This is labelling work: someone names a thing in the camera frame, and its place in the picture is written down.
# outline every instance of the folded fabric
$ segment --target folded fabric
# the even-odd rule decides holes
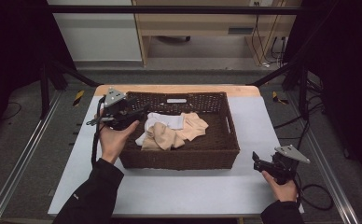
[[[181,116],[184,117],[184,129],[175,131],[181,139],[192,141],[197,136],[205,135],[208,124],[203,119],[200,119],[198,114],[182,113]]]
[[[148,119],[155,118],[158,121],[165,123],[171,129],[183,129],[184,117],[180,115],[162,115],[158,113],[149,113]]]
[[[170,150],[181,147],[185,142],[175,133],[175,130],[161,122],[156,122],[146,131],[142,150]]]
[[[144,139],[146,138],[146,131],[147,131],[150,127],[154,126],[154,124],[155,124],[156,122],[163,123],[164,125],[167,126],[167,123],[166,123],[165,121],[159,120],[159,119],[156,118],[156,117],[148,118],[148,119],[146,120],[146,124],[144,125],[145,131],[143,132],[143,134],[141,134],[140,137],[138,137],[138,138],[135,140],[135,144],[137,144],[137,146],[140,147],[140,146],[143,145],[143,141],[144,141]]]

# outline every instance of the hand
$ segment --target hand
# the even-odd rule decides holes
[[[268,172],[262,171],[262,175],[271,186],[277,200],[280,202],[295,202],[297,200],[298,191],[293,180],[289,180],[284,185],[278,185]]]
[[[127,129],[116,131],[103,123],[100,124],[100,144],[102,146],[102,159],[114,164],[123,150],[128,137],[135,131],[139,121],[133,122]]]

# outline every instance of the black sleeve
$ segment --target black sleeve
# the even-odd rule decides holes
[[[117,167],[99,159],[89,179],[71,195],[53,223],[108,223],[122,178]]]
[[[269,205],[260,214],[265,224],[301,224],[304,223],[297,204],[294,202],[277,201]]]

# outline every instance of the black curtain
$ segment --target black curtain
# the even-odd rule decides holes
[[[38,81],[44,63],[58,61],[76,70],[53,15],[23,8],[47,4],[46,0],[0,1],[0,119],[9,95]],[[51,69],[50,77],[54,76],[63,77]]]
[[[323,2],[304,0],[302,4],[317,7]],[[297,16],[286,61],[305,41],[306,30],[315,20]],[[327,112],[344,147],[362,164],[362,1],[339,1],[309,48],[305,65],[321,77]]]

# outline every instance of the white table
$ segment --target white table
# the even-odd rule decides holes
[[[92,98],[62,179],[49,208],[56,216],[73,191],[91,172],[95,127],[86,125],[96,113],[108,86]],[[173,171],[124,169],[114,217],[251,217],[274,202],[262,175],[253,169],[252,153],[272,161],[279,146],[264,101],[255,87],[236,86],[114,86],[119,91],[226,91],[241,152],[231,170]],[[97,158],[100,158],[100,144]]]

